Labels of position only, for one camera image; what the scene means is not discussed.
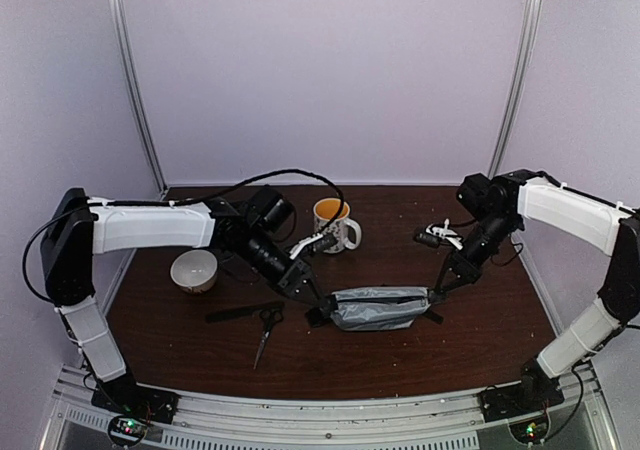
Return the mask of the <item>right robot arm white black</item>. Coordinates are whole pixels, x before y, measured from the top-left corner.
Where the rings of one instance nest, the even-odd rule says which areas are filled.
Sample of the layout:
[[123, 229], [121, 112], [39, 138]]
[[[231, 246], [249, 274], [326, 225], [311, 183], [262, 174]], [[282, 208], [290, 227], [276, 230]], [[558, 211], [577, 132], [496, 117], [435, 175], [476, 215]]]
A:
[[467, 220], [431, 291], [434, 302], [477, 283], [500, 251], [522, 260], [555, 338], [523, 364], [512, 400], [535, 410], [558, 379], [585, 363], [639, 317], [639, 211], [571, 188], [546, 172], [463, 178], [454, 197]]

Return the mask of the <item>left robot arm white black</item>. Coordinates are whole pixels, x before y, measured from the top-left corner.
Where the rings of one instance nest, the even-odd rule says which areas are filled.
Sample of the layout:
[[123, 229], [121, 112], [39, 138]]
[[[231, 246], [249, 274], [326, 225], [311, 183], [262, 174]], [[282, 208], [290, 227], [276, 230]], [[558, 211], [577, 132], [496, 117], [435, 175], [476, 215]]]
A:
[[94, 256], [139, 248], [219, 248], [247, 262], [279, 295], [297, 299], [308, 287], [313, 303], [324, 306], [326, 298], [302, 257], [320, 235], [300, 241], [289, 252], [271, 237], [293, 211], [293, 205], [268, 185], [241, 203], [220, 196], [114, 201], [90, 198], [81, 188], [65, 193], [41, 241], [45, 290], [100, 390], [121, 413], [137, 412], [144, 394], [96, 301]]

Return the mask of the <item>grey zipper pouch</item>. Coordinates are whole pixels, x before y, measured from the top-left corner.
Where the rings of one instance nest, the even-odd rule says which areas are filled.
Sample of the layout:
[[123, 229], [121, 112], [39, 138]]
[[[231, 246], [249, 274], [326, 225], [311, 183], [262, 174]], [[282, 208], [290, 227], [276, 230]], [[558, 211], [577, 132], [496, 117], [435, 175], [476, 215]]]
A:
[[335, 291], [318, 308], [340, 330], [377, 332], [410, 328], [431, 306], [426, 287], [369, 286]]

